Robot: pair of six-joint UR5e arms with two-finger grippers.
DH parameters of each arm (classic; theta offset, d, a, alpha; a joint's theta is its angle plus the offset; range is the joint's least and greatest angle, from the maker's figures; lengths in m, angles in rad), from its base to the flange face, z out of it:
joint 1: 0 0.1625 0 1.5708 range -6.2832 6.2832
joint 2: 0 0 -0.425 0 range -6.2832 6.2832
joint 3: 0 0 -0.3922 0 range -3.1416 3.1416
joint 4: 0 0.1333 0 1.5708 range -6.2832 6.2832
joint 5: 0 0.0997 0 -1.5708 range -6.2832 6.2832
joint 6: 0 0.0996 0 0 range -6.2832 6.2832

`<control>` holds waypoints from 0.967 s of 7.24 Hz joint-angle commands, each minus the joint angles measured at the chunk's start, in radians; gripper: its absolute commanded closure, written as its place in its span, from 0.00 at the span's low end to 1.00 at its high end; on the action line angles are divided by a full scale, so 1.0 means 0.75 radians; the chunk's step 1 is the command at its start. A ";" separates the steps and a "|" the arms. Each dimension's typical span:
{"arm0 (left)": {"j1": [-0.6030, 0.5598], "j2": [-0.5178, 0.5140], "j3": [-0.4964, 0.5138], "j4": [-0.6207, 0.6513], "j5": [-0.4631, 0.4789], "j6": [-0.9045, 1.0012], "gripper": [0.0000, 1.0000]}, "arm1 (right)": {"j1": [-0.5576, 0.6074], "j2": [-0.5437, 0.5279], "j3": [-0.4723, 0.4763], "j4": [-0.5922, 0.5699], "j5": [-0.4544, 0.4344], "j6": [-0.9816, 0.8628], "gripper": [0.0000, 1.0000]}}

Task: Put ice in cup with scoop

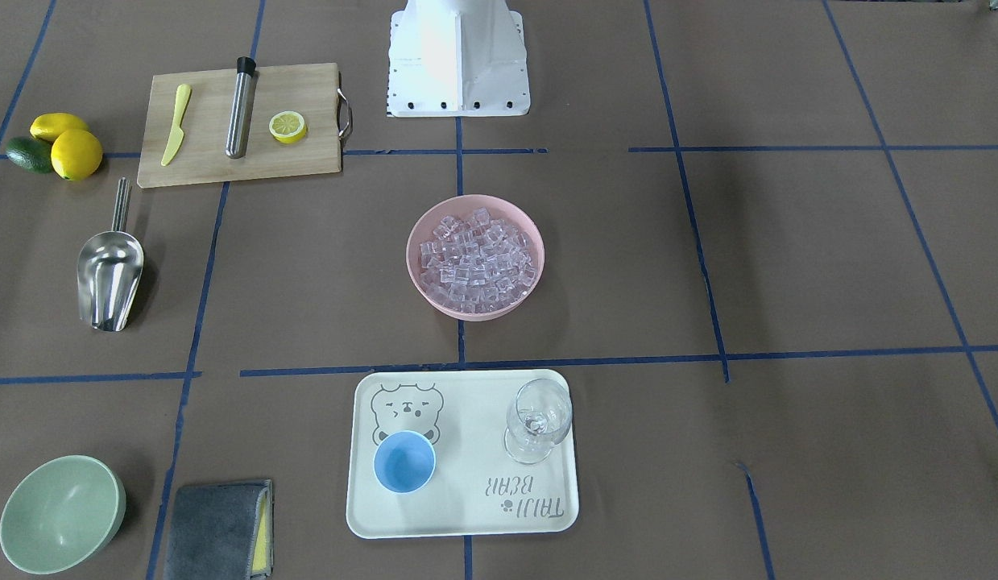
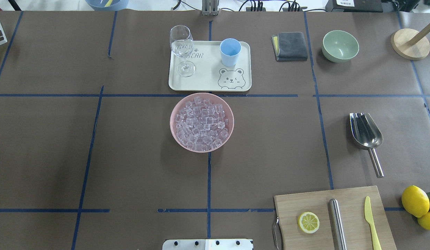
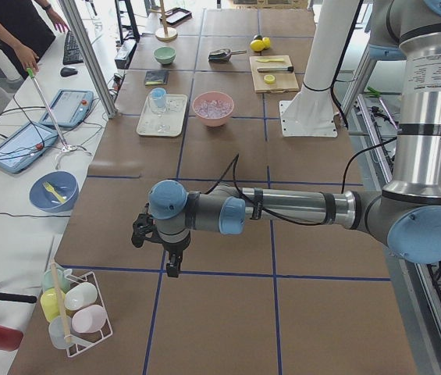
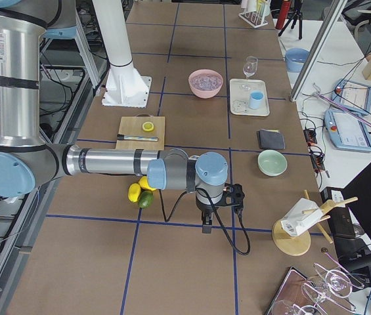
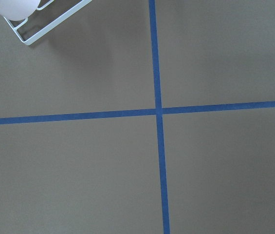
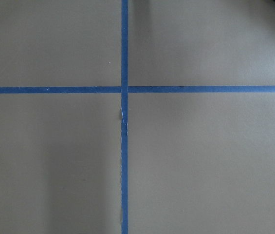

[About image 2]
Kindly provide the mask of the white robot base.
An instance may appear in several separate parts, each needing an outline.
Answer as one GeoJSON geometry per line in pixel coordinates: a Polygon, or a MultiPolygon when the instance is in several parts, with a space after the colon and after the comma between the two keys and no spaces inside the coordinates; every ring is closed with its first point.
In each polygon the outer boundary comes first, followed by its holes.
{"type": "Polygon", "coordinates": [[[253,250],[251,239],[169,239],[163,250],[253,250]]]}

